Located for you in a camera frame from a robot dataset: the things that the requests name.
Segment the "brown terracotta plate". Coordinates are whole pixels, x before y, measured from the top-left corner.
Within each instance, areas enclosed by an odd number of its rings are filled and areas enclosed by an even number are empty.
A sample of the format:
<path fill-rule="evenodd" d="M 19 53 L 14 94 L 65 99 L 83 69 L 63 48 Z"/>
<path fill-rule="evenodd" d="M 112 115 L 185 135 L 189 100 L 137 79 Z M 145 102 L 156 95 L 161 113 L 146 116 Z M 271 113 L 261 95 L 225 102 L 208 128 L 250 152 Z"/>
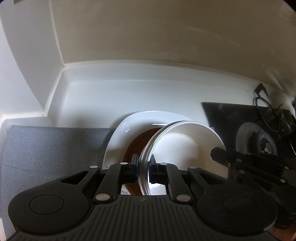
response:
<path fill-rule="evenodd" d="M 140 156 L 151 137 L 160 129 L 161 128 L 153 128 L 138 135 L 128 146 L 123 161 L 131 162 L 133 154 Z M 125 186 L 131 195 L 142 195 L 138 184 L 126 184 Z"/>

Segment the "cream bowls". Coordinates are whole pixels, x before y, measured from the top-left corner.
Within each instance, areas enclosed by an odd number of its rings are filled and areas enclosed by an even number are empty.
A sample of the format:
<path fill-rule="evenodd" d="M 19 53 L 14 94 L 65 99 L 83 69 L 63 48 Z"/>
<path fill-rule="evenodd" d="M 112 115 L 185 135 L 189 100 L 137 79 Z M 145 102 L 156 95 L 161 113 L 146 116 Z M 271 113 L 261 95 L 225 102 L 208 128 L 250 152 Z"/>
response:
<path fill-rule="evenodd" d="M 196 166 L 221 177 L 228 177 L 228 168 L 211 157 L 213 148 L 225 150 L 219 135 L 210 127 L 193 120 L 170 123 L 157 131 L 144 147 L 139 158 L 138 183 L 142 195 L 164 195 L 165 186 L 152 184 L 149 179 L 149 161 L 174 164 L 180 170 Z"/>

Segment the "far white floral plate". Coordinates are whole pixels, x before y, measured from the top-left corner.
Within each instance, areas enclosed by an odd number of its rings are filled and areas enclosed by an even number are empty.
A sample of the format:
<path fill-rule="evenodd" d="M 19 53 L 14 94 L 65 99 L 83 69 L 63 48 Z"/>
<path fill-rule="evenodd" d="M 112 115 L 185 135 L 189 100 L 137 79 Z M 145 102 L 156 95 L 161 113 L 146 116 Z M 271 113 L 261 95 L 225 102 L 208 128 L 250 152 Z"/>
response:
<path fill-rule="evenodd" d="M 190 118 L 167 111 L 149 110 L 133 113 L 115 129 L 107 144 L 102 164 L 129 162 L 133 154 L 141 154 L 152 136 L 161 128 L 175 122 L 192 121 Z"/>

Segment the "black gas stove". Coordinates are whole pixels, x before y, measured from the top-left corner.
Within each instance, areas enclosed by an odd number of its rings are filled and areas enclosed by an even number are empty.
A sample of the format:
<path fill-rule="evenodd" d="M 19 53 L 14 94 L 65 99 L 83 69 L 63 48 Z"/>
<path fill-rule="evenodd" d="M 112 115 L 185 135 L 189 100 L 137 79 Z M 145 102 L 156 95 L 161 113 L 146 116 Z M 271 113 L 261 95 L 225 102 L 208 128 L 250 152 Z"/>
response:
<path fill-rule="evenodd" d="M 274 133 L 267 128 L 261 119 L 267 107 L 216 102 L 203 102 L 202 107 L 226 149 L 295 158 L 295 133 Z"/>

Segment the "black pot support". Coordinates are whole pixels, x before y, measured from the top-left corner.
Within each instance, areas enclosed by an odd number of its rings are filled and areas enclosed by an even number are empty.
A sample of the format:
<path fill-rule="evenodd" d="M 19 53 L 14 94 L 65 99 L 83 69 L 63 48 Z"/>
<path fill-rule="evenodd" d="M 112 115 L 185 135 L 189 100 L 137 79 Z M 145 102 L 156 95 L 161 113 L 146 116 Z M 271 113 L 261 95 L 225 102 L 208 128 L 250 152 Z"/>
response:
<path fill-rule="evenodd" d="M 253 99 L 253 105 L 259 109 L 259 102 L 262 102 L 266 105 L 267 111 L 261 115 L 261 119 L 264 124 L 274 133 L 287 132 L 295 133 L 295 117 L 289 110 L 282 109 L 282 105 L 279 107 L 273 108 L 273 106 L 260 95 L 260 92 L 264 92 L 267 97 L 269 97 L 266 87 L 260 83 L 254 90 L 255 97 Z"/>

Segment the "grey drying mat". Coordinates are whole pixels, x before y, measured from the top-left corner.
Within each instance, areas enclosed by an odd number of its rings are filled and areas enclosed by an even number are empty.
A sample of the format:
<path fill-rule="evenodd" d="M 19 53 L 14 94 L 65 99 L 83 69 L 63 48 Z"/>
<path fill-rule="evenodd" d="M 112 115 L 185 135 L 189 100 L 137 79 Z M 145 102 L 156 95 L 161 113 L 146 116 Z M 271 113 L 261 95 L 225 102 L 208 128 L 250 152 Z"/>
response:
<path fill-rule="evenodd" d="M 112 128 L 11 126 L 2 153 L 1 218 L 10 238 L 15 230 L 8 216 L 10 201 L 20 192 L 102 166 Z"/>

